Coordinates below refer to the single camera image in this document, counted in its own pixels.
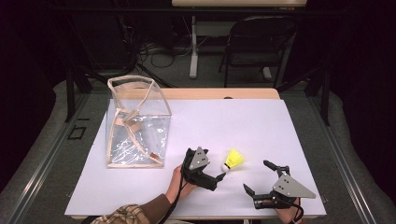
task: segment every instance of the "plaid sleeve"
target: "plaid sleeve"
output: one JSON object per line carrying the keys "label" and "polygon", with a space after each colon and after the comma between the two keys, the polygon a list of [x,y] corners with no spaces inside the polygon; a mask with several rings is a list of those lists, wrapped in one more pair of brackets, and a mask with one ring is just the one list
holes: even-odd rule
{"label": "plaid sleeve", "polygon": [[143,210],[137,204],[124,205],[114,213],[98,217],[91,224],[149,224]]}

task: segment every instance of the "yellow object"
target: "yellow object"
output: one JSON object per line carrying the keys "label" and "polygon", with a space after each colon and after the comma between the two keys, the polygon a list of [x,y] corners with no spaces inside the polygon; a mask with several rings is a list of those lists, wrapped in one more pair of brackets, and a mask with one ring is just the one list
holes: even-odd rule
{"label": "yellow object", "polygon": [[227,160],[221,166],[221,170],[227,173],[231,168],[245,161],[244,156],[239,153],[236,149],[232,148],[230,153],[228,153]]}

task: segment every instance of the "desk leg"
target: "desk leg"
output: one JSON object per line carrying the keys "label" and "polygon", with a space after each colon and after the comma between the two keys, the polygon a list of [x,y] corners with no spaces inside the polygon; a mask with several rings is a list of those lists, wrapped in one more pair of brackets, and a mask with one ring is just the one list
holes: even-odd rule
{"label": "desk leg", "polygon": [[191,67],[190,67],[190,78],[197,78],[198,70],[198,53],[197,53],[197,27],[195,16],[192,16],[191,22],[192,31],[192,55],[191,55]]}

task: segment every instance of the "desk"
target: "desk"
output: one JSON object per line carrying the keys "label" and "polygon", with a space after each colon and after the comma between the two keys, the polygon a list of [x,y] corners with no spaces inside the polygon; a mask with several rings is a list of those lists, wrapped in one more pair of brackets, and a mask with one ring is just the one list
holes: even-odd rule
{"label": "desk", "polygon": [[[173,7],[305,7],[306,0],[172,0]],[[230,33],[232,23],[229,22],[215,22],[214,29],[211,29],[213,35],[222,36]],[[191,21],[191,39],[192,39],[192,54],[190,78],[197,78],[198,68],[198,49],[197,36],[210,35],[206,31],[197,30],[197,21],[195,16],[192,16]]]}
{"label": "desk", "polygon": [[[257,193],[271,191],[277,174],[265,167],[263,160],[289,165],[291,175],[318,195],[316,199],[302,199],[306,217],[326,215],[289,112],[275,90],[163,89],[163,93],[173,113],[164,167],[107,168],[105,116],[65,211],[67,216],[109,214],[127,203],[148,202],[167,190],[172,171],[182,163],[187,148],[195,150],[198,146],[209,149],[211,162],[204,169],[208,175],[221,173],[220,166],[231,147],[241,151],[247,161],[231,170],[215,191],[196,189],[177,204],[170,218],[275,217],[273,209],[254,209],[243,189],[245,183]],[[227,96],[233,100],[222,100]],[[231,109],[219,112],[219,106]]]}

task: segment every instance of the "black chair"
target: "black chair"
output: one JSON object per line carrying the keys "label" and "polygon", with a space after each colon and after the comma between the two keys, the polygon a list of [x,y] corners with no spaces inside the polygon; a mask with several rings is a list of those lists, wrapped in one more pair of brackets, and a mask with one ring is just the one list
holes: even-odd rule
{"label": "black chair", "polygon": [[224,87],[231,67],[277,67],[276,87],[288,41],[297,30],[297,21],[290,17],[248,17],[231,29],[221,67],[225,63]]}

